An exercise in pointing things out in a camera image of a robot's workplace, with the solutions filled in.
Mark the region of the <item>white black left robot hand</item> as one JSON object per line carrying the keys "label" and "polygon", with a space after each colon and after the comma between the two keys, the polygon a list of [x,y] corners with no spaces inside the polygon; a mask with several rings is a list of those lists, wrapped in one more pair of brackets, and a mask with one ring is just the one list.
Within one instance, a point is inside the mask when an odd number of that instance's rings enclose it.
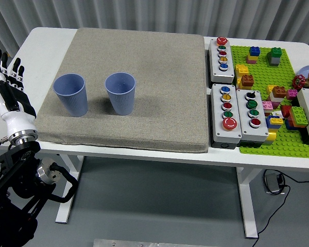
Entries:
{"label": "white black left robot hand", "polygon": [[24,92],[24,66],[21,59],[16,58],[8,70],[7,61],[7,53],[0,49],[0,116],[7,125],[7,135],[14,138],[19,132],[36,133],[36,112]]}

